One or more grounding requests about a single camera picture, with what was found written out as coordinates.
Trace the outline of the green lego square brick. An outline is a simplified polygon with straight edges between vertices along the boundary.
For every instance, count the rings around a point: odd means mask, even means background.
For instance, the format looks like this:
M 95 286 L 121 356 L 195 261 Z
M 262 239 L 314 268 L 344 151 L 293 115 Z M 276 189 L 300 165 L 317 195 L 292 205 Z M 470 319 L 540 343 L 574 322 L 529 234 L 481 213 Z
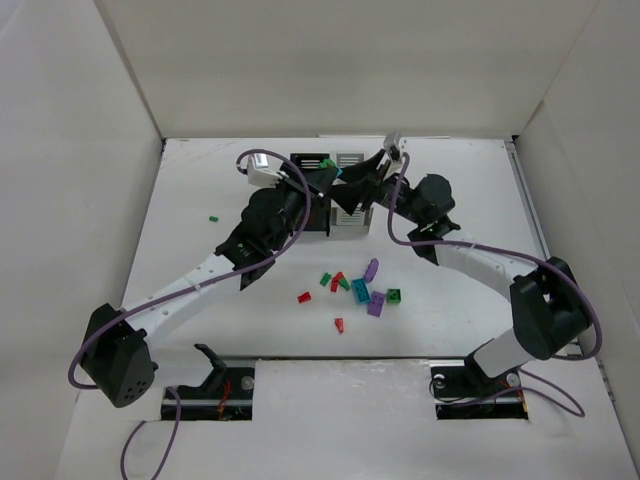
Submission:
M 386 301 L 390 304 L 399 304 L 402 301 L 401 290 L 397 288 L 388 289 L 386 292 Z

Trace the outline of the red lego brick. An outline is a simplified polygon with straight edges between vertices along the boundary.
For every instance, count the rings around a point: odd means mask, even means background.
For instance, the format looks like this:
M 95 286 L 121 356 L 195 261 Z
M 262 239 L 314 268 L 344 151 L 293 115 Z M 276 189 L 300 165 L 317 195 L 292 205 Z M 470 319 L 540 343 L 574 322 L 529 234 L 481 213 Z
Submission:
M 305 292 L 297 297 L 299 303 L 306 303 L 312 299 L 312 296 L 309 292 Z

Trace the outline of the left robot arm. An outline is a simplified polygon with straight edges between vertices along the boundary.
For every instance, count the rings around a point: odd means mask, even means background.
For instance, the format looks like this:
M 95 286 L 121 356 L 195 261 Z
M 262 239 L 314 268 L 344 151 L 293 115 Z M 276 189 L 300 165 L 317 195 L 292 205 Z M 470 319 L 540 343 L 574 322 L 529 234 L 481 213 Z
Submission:
M 335 166 L 269 167 L 261 155 L 242 168 L 256 190 L 240 223 L 201 264 L 144 303 L 97 308 L 79 365 L 116 408 L 137 401 L 153 384 L 153 350 L 214 301 L 247 289 L 300 236 L 314 201 L 325 200 L 341 171 Z

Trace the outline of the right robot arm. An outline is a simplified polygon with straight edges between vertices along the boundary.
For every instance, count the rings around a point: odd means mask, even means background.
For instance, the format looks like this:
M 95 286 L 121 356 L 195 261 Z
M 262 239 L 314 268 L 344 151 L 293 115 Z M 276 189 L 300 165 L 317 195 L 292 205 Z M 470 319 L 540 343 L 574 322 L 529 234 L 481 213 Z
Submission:
M 349 166 L 331 190 L 347 213 L 377 203 L 387 218 L 400 216 L 415 227 L 404 245 L 428 262 L 463 273 L 503 296 L 511 306 L 512 326 L 465 359 L 465 373 L 481 385 L 532 360 L 548 360 L 589 328 L 599 326 L 593 307 L 563 260 L 481 245 L 453 222 L 451 185 L 437 174 L 416 186 L 404 175 L 407 154 L 380 151 Z

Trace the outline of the black slotted container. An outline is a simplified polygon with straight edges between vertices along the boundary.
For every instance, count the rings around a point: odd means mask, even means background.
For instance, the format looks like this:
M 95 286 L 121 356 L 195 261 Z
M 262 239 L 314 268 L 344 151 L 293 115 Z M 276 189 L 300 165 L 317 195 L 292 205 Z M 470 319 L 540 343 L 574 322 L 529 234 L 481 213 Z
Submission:
M 291 153 L 290 160 L 301 170 L 319 169 L 318 164 L 325 158 L 330 158 L 329 153 Z M 328 198 L 314 200 L 309 219 L 305 226 L 305 232 L 324 232 L 330 235 L 331 201 Z

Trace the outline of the white slotted container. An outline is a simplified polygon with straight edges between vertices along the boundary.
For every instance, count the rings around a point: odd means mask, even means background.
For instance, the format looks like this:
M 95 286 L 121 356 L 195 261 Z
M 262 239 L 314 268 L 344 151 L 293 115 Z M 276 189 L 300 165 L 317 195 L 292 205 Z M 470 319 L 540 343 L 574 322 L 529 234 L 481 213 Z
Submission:
M 331 153 L 331 159 L 340 169 L 356 165 L 365 161 L 365 155 L 360 152 Z M 361 211 L 359 207 L 349 215 L 336 202 L 331 204 L 330 227 L 332 232 L 351 236 L 368 235 L 370 232 L 374 210 Z

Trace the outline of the purple lego rounded upper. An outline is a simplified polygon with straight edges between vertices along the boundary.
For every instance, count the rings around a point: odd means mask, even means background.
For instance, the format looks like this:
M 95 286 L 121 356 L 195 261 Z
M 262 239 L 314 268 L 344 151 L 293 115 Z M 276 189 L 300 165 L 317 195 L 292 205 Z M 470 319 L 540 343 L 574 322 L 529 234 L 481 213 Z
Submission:
M 375 279 L 378 269 L 379 269 L 379 260 L 377 258 L 372 258 L 363 275 L 364 281 L 366 283 L 371 283 Z

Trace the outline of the red lego centre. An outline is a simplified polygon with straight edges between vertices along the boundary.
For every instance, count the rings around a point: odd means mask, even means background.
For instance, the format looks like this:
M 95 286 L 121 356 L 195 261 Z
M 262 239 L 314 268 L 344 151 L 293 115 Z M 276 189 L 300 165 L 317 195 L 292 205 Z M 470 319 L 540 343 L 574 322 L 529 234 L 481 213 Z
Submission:
M 340 285 L 341 280 L 344 278 L 344 274 L 339 271 L 331 279 L 330 291 L 335 293 Z

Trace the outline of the teal lego plate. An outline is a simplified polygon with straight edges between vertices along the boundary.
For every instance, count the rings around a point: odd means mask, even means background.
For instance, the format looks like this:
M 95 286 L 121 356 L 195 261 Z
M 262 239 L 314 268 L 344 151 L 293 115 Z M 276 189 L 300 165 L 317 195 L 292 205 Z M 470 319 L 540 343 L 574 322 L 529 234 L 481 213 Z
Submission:
M 353 290 L 356 302 L 359 305 L 368 304 L 371 301 L 371 296 L 367 284 L 363 278 L 353 279 L 351 282 L 351 288 Z

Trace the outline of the purple lego brick lower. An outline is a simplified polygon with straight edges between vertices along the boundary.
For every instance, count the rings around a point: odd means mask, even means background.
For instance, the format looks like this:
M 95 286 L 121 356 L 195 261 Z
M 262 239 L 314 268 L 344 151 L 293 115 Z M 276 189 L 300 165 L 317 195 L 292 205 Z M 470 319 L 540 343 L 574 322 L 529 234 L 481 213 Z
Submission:
M 386 294 L 379 291 L 373 291 L 370 294 L 370 301 L 367 304 L 367 314 L 379 318 L 382 314 Z

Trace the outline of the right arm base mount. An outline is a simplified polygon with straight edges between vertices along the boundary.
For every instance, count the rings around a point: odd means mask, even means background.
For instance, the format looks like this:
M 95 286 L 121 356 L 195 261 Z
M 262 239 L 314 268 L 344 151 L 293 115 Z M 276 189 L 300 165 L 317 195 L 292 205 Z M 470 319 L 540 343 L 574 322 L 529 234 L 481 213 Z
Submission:
M 476 380 L 465 365 L 430 367 L 428 389 L 438 420 L 527 420 L 521 379 L 515 370 L 493 379 Z

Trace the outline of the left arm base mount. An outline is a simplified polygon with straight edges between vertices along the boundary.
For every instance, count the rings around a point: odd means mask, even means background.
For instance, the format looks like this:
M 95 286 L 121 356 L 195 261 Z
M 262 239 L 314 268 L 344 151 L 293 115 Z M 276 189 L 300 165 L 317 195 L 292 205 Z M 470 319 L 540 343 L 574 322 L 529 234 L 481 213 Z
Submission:
M 205 344 L 194 347 L 209 361 L 208 375 L 196 384 L 180 384 L 180 398 L 165 390 L 160 406 L 163 421 L 250 421 L 253 415 L 255 360 L 221 357 Z

